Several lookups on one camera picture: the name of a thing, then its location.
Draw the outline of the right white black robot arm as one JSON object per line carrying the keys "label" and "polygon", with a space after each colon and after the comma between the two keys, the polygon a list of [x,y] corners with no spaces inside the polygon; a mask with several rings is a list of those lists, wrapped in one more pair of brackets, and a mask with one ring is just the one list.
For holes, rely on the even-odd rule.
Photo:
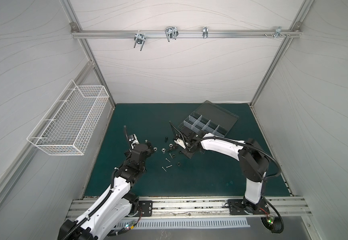
{"label": "right white black robot arm", "polygon": [[254,215],[261,210],[261,203],[265,203],[265,183],[278,177],[281,167],[255,140],[231,140],[206,131],[196,133],[187,127],[179,130],[173,124],[170,126],[174,142],[188,158],[195,152],[213,151],[237,160],[246,178],[246,189],[243,199],[235,207],[248,215]]}

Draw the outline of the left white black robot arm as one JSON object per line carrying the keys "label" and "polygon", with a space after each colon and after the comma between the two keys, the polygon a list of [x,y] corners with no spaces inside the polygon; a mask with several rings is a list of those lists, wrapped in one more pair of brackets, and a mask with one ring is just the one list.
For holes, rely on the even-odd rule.
{"label": "left white black robot arm", "polygon": [[114,230],[117,224],[138,213],[139,197],[131,189],[146,173],[146,160],[155,151],[150,142],[134,141],[130,147],[126,160],[113,171],[110,186],[82,215],[62,224],[58,240],[104,240],[119,235]]}

